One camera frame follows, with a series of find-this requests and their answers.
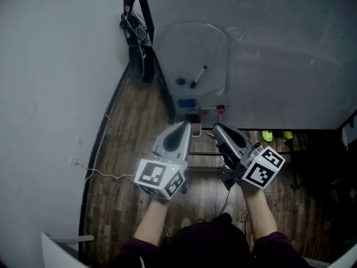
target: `white cable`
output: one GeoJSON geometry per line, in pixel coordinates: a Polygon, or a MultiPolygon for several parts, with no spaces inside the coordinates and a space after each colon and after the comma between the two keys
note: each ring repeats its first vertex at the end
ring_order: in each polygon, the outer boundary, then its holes
{"type": "Polygon", "coordinates": [[[93,176],[93,172],[94,172],[94,171],[98,172],[98,173],[99,173],[100,175],[102,175],[102,176],[111,176],[111,177],[116,178],[116,179],[120,179],[120,178],[122,178],[122,177],[124,177],[124,176],[135,176],[135,175],[136,175],[136,173],[133,174],[133,175],[121,175],[121,176],[104,175],[104,174],[102,174],[100,171],[98,171],[97,169],[88,169],[87,167],[81,165],[81,164],[78,163],[78,162],[76,162],[76,164],[79,165],[79,166],[81,166],[82,168],[86,169],[87,171],[91,171],[90,176],[84,180],[84,185],[86,184],[87,180],[89,180],[89,179],[93,176]]]}

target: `black round object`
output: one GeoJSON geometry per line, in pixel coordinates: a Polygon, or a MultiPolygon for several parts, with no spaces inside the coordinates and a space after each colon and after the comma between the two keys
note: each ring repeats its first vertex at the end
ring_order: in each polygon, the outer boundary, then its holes
{"type": "Polygon", "coordinates": [[[186,84],[186,79],[184,79],[184,78],[178,78],[178,79],[176,79],[176,83],[177,83],[178,85],[185,85],[185,84],[186,84]]]}

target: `person's right arm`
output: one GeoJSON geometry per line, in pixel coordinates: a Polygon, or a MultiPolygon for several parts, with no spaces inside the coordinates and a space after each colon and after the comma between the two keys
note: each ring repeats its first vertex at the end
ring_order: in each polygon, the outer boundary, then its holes
{"type": "Polygon", "coordinates": [[[254,239],[253,255],[262,266],[309,267],[288,238],[278,232],[263,190],[245,181],[239,183],[247,204],[254,239]]]}

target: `black baseboard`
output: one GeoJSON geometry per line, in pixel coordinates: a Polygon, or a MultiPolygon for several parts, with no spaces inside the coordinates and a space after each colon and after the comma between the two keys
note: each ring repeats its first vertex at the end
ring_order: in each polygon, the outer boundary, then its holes
{"type": "MultiPolygon", "coordinates": [[[[95,138],[93,149],[92,149],[91,154],[90,154],[90,159],[89,159],[89,162],[88,162],[88,168],[93,168],[94,167],[95,159],[97,158],[97,154],[98,154],[98,151],[99,151],[100,142],[101,142],[101,140],[103,138],[103,135],[104,135],[104,132],[105,132],[105,127],[107,126],[107,121],[108,121],[108,117],[107,116],[109,116],[109,114],[110,114],[110,112],[111,112],[111,110],[113,108],[115,99],[116,99],[116,97],[118,95],[120,87],[123,84],[123,80],[125,79],[128,71],[129,71],[129,68],[130,68],[130,66],[128,64],[126,69],[125,69],[125,71],[124,71],[124,73],[123,73],[123,75],[122,75],[122,78],[120,79],[120,81],[119,81],[119,83],[117,85],[117,88],[114,91],[112,99],[109,102],[107,111],[105,112],[105,114],[103,116],[103,119],[102,119],[102,122],[100,124],[97,137],[95,138]]],[[[91,174],[91,171],[88,170],[85,177],[88,178],[90,176],[90,174],[91,174]]],[[[84,222],[85,222],[85,210],[86,210],[86,203],[87,203],[87,198],[88,198],[88,190],[89,190],[90,181],[91,181],[91,179],[88,179],[88,181],[86,182],[85,187],[84,187],[84,192],[83,192],[83,200],[82,200],[82,206],[81,206],[81,212],[80,212],[79,231],[78,231],[78,235],[80,235],[80,236],[84,235],[83,233],[84,233],[84,222]]],[[[88,262],[88,258],[85,257],[85,255],[84,255],[83,242],[79,242],[79,244],[78,244],[78,258],[79,258],[79,261],[81,261],[82,263],[90,264],[90,263],[86,263],[86,262],[88,262]]]]}

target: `neon yellow shoe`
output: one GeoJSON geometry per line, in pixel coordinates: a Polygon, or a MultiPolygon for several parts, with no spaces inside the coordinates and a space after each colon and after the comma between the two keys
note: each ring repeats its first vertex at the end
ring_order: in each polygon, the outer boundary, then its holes
{"type": "Polygon", "coordinates": [[[262,135],[264,140],[266,140],[267,142],[273,141],[273,131],[263,131],[262,135]]]}
{"type": "Polygon", "coordinates": [[[287,140],[292,139],[292,133],[291,131],[283,131],[283,135],[287,140]]]}

